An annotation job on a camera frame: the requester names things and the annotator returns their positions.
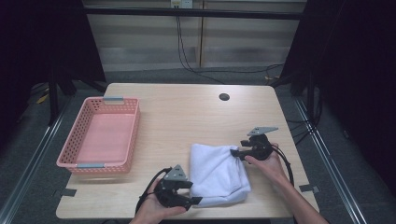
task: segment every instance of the gray carpet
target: gray carpet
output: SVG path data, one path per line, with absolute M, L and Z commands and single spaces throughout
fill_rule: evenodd
M 262 68 L 249 68 L 256 71 Z M 233 71 L 246 71 L 247 68 L 228 69 Z M 278 71 L 271 70 L 270 77 L 277 75 Z M 265 85 L 268 80 L 264 72 L 261 73 L 232 73 L 232 72 L 209 72 L 198 76 L 184 69 L 138 71 L 138 72 L 114 72 L 107 73 L 107 83 L 112 82 L 136 82 L 136 83 L 200 83 L 200 84 L 230 84 L 230 85 Z M 70 104 L 65 107 L 65 113 L 58 132 L 49 144 L 48 150 L 42 156 L 42 161 L 35 176 L 30 183 L 29 189 L 21 201 L 12 223 L 102 223 L 104 220 L 60 220 L 55 215 L 56 207 L 60 201 L 53 197 L 57 189 L 65 187 L 70 174 L 65 169 L 60 169 L 55 162 L 63 147 L 74 119 L 77 116 L 83 100 L 88 96 L 101 95 L 82 83 L 76 83 L 78 92 L 71 97 Z M 290 95 L 289 86 L 276 88 L 276 94 L 282 106 L 287 120 L 302 120 L 297 111 L 294 99 Z M 35 100 L 39 95 L 33 95 L 28 109 L 14 132 L 12 139 L 7 144 L 6 153 L 0 158 L 0 205 L 4 206 L 7 197 L 17 185 L 24 168 L 32 158 L 42 136 L 47 130 L 50 117 L 49 101 L 37 105 Z M 60 105 L 68 101 L 66 96 L 60 97 Z M 298 122 L 289 123 L 291 133 L 295 136 L 295 142 L 307 132 L 304 125 Z M 323 112 L 318 124 L 318 130 L 322 135 L 328 149 L 332 153 L 340 172 L 349 186 L 353 196 L 367 220 L 367 223 L 396 223 L 396 201 L 392 197 L 377 174 L 365 162 L 359 148 L 353 139 L 344 136 L 342 124 L 332 114 L 332 111 L 323 104 Z M 310 184 L 317 186 L 319 192 L 315 194 L 320 212 L 331 223 L 353 223 L 346 210 L 334 183 L 332 182 L 316 146 L 310 135 L 297 145 L 305 171 Z M 210 221 L 211 223 L 229 223 L 230 221 Z M 291 219 L 271 220 L 272 223 L 292 223 Z M 165 221 L 165 223 L 184 223 L 183 221 Z M 234 220 L 232 223 L 262 223 L 262 220 Z

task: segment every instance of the wooden table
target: wooden table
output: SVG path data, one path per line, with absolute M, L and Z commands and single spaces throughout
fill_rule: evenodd
M 219 98 L 230 96 L 228 101 Z M 162 168 L 180 164 L 189 175 L 191 144 L 236 145 L 248 139 L 256 126 L 276 126 L 269 140 L 279 143 L 291 163 L 295 186 L 308 184 L 274 89 L 264 86 L 110 84 L 106 96 L 133 96 L 140 100 L 141 118 L 133 165 L 127 175 L 71 175 L 56 214 L 60 218 L 132 218 L 139 196 Z M 191 208 L 171 218 L 291 217 L 269 181 L 246 163 L 252 191 L 242 203 Z M 318 209 L 312 191 L 302 193 Z

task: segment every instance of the white cloth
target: white cloth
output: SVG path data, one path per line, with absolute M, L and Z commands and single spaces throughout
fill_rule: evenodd
M 251 191 L 244 164 L 231 155 L 236 146 L 191 146 L 191 197 L 203 197 L 196 207 L 238 203 Z

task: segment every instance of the wire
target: wire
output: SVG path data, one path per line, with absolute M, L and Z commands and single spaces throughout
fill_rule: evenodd
M 307 119 L 303 119 L 303 120 L 293 120 L 293 119 L 286 119 L 286 122 L 289 122 L 289 123 L 305 123 L 305 122 L 308 122 L 309 120 L 307 120 Z
M 146 198 L 151 194 L 148 193 L 149 188 L 151 187 L 152 183 L 157 179 L 157 177 L 162 174 L 162 173 L 169 173 L 172 170 L 171 168 L 164 168 L 158 174 L 156 174 L 154 177 L 152 177 L 151 181 L 149 182 L 148 186 L 146 187 L 145 191 L 143 191 L 142 195 L 139 197 L 139 201 L 137 202 L 136 209 L 134 210 L 134 213 L 136 214 L 137 211 L 139 210 L 140 206 L 142 203 L 146 200 Z
M 268 65 L 266 68 L 261 69 L 261 70 L 256 70 L 256 71 L 232 71 L 232 70 L 205 70 L 205 71 L 196 71 L 194 70 L 190 64 L 189 61 L 187 60 L 187 56 L 186 56 L 186 52 L 184 50 L 184 43 L 183 43 L 183 37 L 182 37 L 182 33 L 181 33 L 181 23 L 180 23 L 180 17 L 177 17 L 177 50 L 178 50 L 178 58 L 180 60 L 181 65 L 183 66 L 184 69 L 186 69 L 189 72 L 194 73 L 197 76 L 200 77 L 206 77 L 209 79 L 212 79 L 218 83 L 221 84 L 225 84 L 224 82 L 215 79 L 213 77 L 208 77 L 208 76 L 204 76 L 202 75 L 203 73 L 237 73 L 237 74 L 254 74 L 254 73 L 266 73 L 266 77 L 267 77 L 267 81 L 265 83 L 265 85 L 269 84 L 270 81 L 270 75 L 268 73 L 269 70 L 275 69 L 279 66 L 284 65 L 283 63 L 276 63 L 276 64 L 271 64 Z
M 185 52 L 185 50 L 184 50 L 183 37 L 182 37 L 182 34 L 181 34 L 180 17 L 176 17 L 176 20 L 177 20 L 177 51 L 178 51 L 178 58 L 179 58 L 179 60 L 180 60 L 181 65 L 182 65 L 187 71 L 192 72 L 192 73 L 194 73 L 194 74 L 197 75 L 197 76 L 206 77 L 206 78 L 209 78 L 209 79 L 211 79 L 211 80 L 214 80 L 214 81 L 216 81 L 216 82 L 218 82 L 218 83 L 220 83 L 220 84 L 225 84 L 224 82 L 222 82 L 222 81 L 220 81 L 220 80 L 217 80 L 217 79 L 215 79 L 215 78 L 213 78 L 213 77 L 204 76 L 204 75 L 202 75 L 202 74 L 200 74 L 200 73 L 194 71 L 194 70 L 191 68 L 191 66 L 190 66 L 190 64 L 189 64 L 189 61 L 187 60 L 186 52 Z M 183 60 L 181 59 L 180 44 L 181 44 L 181 50 L 182 50 L 182 52 L 183 52 L 184 60 L 185 60 L 185 62 L 186 62 L 187 67 L 186 67 L 186 65 L 183 63 Z
M 306 134 L 306 133 L 309 133 L 309 130 L 304 130 L 304 131 L 302 131 L 300 133 L 297 133 L 297 134 L 293 135 L 292 138 L 296 138 L 296 137 L 301 136 L 301 135 Z
M 312 129 L 308 130 L 308 132 L 306 132 L 306 133 L 304 134 L 304 136 L 303 136 L 302 138 L 300 138 L 300 140 L 298 140 L 294 145 L 295 145 L 295 146 L 299 145 L 299 144 L 300 144 L 309 134 L 311 134 L 316 128 L 317 128 L 317 127 L 314 126 Z
M 320 117 L 323 112 L 323 96 L 322 96 L 320 89 L 318 89 L 318 90 L 319 90 L 319 99 L 318 99 L 318 105 L 317 105 L 317 111 L 316 111 L 318 116 L 316 117 L 316 120 L 315 120 L 315 127 L 317 127 L 319 125 Z
M 120 224 L 120 222 L 116 219 L 106 219 L 105 221 L 102 222 L 102 224 L 107 224 L 108 222 L 113 222 L 115 224 Z
M 304 123 L 300 123 L 300 124 L 298 124 L 298 125 L 296 125 L 296 126 L 294 126 L 294 127 L 292 127 L 292 128 L 290 128 L 289 129 L 289 131 L 294 131 L 294 130 L 296 130 L 296 129 L 298 129 L 298 128 L 300 128 L 301 126 L 303 126 L 304 125 Z
M 285 153 L 283 153 L 283 151 L 276 145 L 271 145 L 274 149 L 274 152 L 276 152 L 283 160 L 283 162 L 285 162 L 286 168 L 288 169 L 288 174 L 289 174 L 289 180 L 290 183 L 294 186 L 294 176 L 293 176 L 293 171 L 291 170 L 291 164 L 288 161 L 288 159 L 286 159 Z

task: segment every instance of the pink plastic basket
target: pink plastic basket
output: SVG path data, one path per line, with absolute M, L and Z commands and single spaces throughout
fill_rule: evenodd
M 128 173 L 139 116 L 135 98 L 87 98 L 56 164 L 77 175 Z

